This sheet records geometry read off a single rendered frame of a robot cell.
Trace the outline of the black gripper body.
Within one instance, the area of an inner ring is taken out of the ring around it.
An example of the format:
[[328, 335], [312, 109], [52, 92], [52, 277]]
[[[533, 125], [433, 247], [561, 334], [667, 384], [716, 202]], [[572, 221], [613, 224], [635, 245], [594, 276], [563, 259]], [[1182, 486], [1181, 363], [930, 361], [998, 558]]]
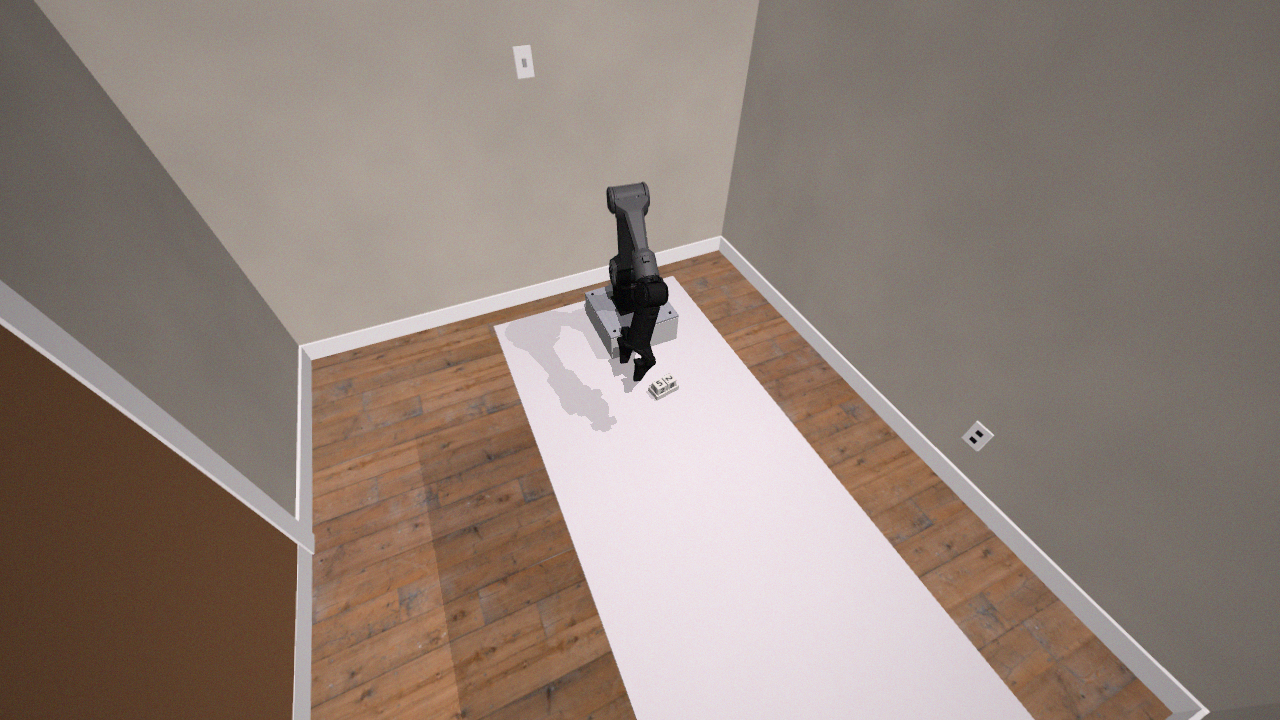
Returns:
[[[628, 334], [630, 331], [630, 334]], [[625, 334], [623, 345], [626, 348], [632, 348], [636, 354], [646, 359], [646, 366], [654, 365], [657, 357], [652, 352], [652, 333], [641, 333], [634, 331], [632, 325], [625, 325], [621, 328], [621, 334]]]

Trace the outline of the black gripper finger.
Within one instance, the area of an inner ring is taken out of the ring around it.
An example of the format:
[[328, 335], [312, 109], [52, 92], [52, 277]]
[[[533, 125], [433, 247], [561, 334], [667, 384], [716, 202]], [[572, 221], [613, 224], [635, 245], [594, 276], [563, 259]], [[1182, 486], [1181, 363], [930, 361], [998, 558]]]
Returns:
[[[655, 364], [657, 364], [657, 360], [655, 360], [655, 363], [654, 363], [654, 365], [655, 365]], [[643, 357], [643, 356], [641, 356], [641, 357], [635, 357], [635, 359], [634, 359], [634, 365], [635, 365], [635, 370], [634, 370], [634, 382], [636, 382], [636, 380], [643, 380], [643, 377], [644, 377], [644, 375], [646, 374], [646, 372], [648, 372], [648, 370], [649, 370], [649, 369], [650, 369], [652, 366], [654, 366], [654, 365], [649, 365], [649, 366], [646, 366], [646, 359], [645, 359], [645, 357]], [[645, 366], [643, 366], [643, 365], [645, 365]]]
[[630, 359], [630, 356], [631, 356], [631, 354], [634, 351], [632, 348], [626, 348], [625, 345], [623, 345], [623, 341], [625, 341], [625, 334], [622, 337], [617, 338], [617, 342], [620, 345], [620, 363], [621, 364], [628, 363], [628, 359]]

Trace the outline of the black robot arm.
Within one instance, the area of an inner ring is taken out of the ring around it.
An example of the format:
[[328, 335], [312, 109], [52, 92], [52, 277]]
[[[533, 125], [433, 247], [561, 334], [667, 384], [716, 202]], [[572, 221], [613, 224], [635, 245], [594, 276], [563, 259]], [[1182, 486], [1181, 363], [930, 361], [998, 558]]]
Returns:
[[611, 300], [621, 316], [634, 313], [634, 331], [652, 333], [669, 292], [659, 275], [655, 252], [648, 249], [645, 217], [650, 205], [649, 188], [645, 182], [622, 184], [608, 187], [605, 195], [607, 208], [617, 220], [618, 238], [618, 254], [609, 263]]

